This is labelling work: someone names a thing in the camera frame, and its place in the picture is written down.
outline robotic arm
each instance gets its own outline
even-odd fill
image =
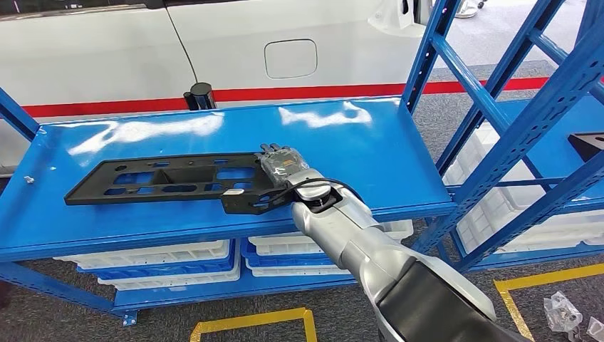
[[[262,148],[269,177],[296,191],[296,226],[356,278],[386,341],[528,341],[497,326],[489,298],[451,266],[387,236],[354,190],[325,180],[294,149]]]

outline yellow floor marking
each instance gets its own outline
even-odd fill
[[[495,288],[501,295],[501,298],[504,300],[506,308],[514,320],[518,331],[520,331],[520,334],[531,341],[535,341],[509,292],[511,290],[585,278],[587,276],[597,276],[599,274],[604,274],[604,264],[577,267],[575,269],[564,269],[562,271],[535,274],[534,276],[522,276],[509,280],[493,280],[493,282],[495,283]]]
[[[258,313],[255,315],[218,319],[216,321],[199,322],[189,342],[200,342],[203,333],[213,333],[229,329],[246,328],[248,326],[260,326],[263,324],[278,323],[302,319],[304,321],[304,333],[307,342],[317,342],[315,331],[315,320],[313,312],[306,308]]]

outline white storage bin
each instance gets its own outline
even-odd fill
[[[445,173],[444,183],[462,184],[498,139],[492,126],[483,123],[470,136],[458,158]],[[529,179],[534,177],[522,161],[514,165],[503,178]],[[474,250],[544,194],[545,191],[538,185],[493,188],[457,225],[466,252]],[[604,237],[603,210],[556,215],[543,224],[530,228],[499,252],[574,247],[583,240],[594,242],[601,237]]]
[[[410,219],[386,222],[382,224],[388,236],[401,240],[413,234],[413,223]],[[256,245],[258,255],[323,253],[323,250],[302,232],[249,237]]]
[[[154,289],[156,287],[173,287],[185,285],[197,285],[207,283],[219,283],[223,281],[239,280],[241,275],[241,251],[239,240],[235,245],[235,256],[233,269],[224,272],[207,272],[197,274],[176,274],[174,276],[143,276],[138,278],[102,280],[98,278],[99,284],[113,285],[119,291]]]
[[[326,276],[350,274],[349,271],[339,269],[336,265],[250,267],[247,259],[246,267],[251,270],[251,275],[253,276]]]
[[[100,269],[146,264],[164,264],[226,258],[229,240],[174,244],[171,246],[124,249],[121,251],[57,256],[54,259],[73,261],[82,269]]]

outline plastic bag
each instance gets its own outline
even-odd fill
[[[587,334],[593,337],[597,342],[604,342],[604,324],[599,320],[590,317]]]
[[[308,164],[294,148],[276,146],[272,152],[259,156],[262,170],[275,185],[285,185],[287,177],[298,171],[308,169]]]
[[[583,315],[561,292],[543,299],[548,326],[552,331],[569,332],[583,321]]]

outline black cable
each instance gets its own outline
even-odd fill
[[[363,198],[358,194],[358,192],[356,192],[350,185],[341,182],[339,180],[334,180],[332,178],[311,178],[309,180],[303,180],[302,182],[299,182],[298,184],[289,187],[287,189],[285,189],[284,191],[278,193],[275,197],[265,201],[265,202],[260,202],[260,203],[268,203],[268,202],[275,202],[276,200],[282,198],[283,196],[287,195],[288,193],[298,189],[299,187],[301,187],[302,185],[306,185],[308,183],[314,183],[314,182],[331,182],[331,183],[336,183],[339,185],[342,185],[344,188],[348,189],[350,192],[352,192],[361,202],[365,203],[365,201],[363,201]]]

